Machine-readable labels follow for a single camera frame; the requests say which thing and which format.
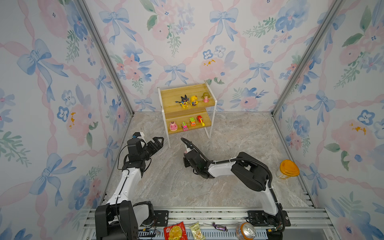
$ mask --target marble floor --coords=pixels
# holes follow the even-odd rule
[[[145,140],[164,137],[166,133],[159,112],[136,112],[127,139],[142,131]],[[203,128],[169,136],[171,148],[164,147],[152,157],[152,164],[144,173],[132,203],[148,201],[156,207],[260,207],[260,195],[247,188],[236,176],[204,179],[185,168],[184,137],[192,141],[213,161],[226,160],[246,152],[265,163],[275,174],[280,162],[287,159],[269,113],[216,113],[212,137]],[[120,166],[124,156],[120,156]],[[121,178],[121,170],[114,169],[107,188],[106,200],[113,194]],[[280,180],[274,176],[272,186],[283,207],[307,207],[297,178]]]

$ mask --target pink figurine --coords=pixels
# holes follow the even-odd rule
[[[171,122],[169,125],[169,130],[171,130],[172,132],[176,131],[177,130],[177,124],[175,122]]]
[[[208,92],[204,92],[203,95],[201,96],[201,99],[203,99],[203,102],[207,103],[209,102],[209,99],[211,96],[209,95]]]

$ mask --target wooden shelf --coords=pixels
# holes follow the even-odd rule
[[[193,86],[185,86],[181,88],[172,88],[161,91],[161,98],[164,106],[164,113],[166,119],[177,118],[186,115],[196,115],[197,113],[205,112],[205,108],[212,107],[215,105],[215,100],[212,97],[209,98],[209,102],[203,102],[201,96],[204,92],[210,92],[206,84],[198,84]],[[188,106],[183,108],[180,103],[175,101],[181,101],[181,96],[187,95],[190,99],[192,96],[197,96],[198,104],[197,106],[191,106],[190,101]]]
[[[203,117],[203,122],[204,122],[205,126],[203,126],[201,123],[198,122],[198,120],[197,120],[198,115],[201,115]],[[189,118],[195,119],[196,126],[191,126],[191,124],[189,122]],[[193,113],[193,114],[184,115],[184,116],[175,117],[175,118],[166,118],[166,122],[167,122],[167,126],[168,126],[167,127],[168,134],[184,132],[183,127],[181,126],[181,122],[185,122],[187,124],[188,131],[194,130],[194,129],[199,129],[202,127],[210,127],[212,125],[211,119],[209,118],[206,110],[204,110],[204,112],[200,112],[200,113]],[[177,124],[178,128],[176,131],[172,132],[171,130],[169,130],[170,122],[175,122]]]

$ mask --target black and yellow figurine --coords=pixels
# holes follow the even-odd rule
[[[181,96],[181,102],[178,102],[178,101],[175,101],[176,103],[180,103],[180,105],[185,108],[185,107],[188,107],[188,101],[189,101],[189,98],[187,97],[187,95],[185,95],[184,97]]]
[[[192,96],[191,97],[191,105],[196,106],[197,104],[198,104],[197,96]]]

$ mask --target wallpaper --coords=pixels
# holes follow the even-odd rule
[[[76,239],[129,114],[71,0],[0,3],[0,239]]]
[[[219,111],[272,110],[331,2],[86,0],[135,111],[204,80]]]
[[[343,240],[384,239],[383,8],[346,0],[277,116]]]

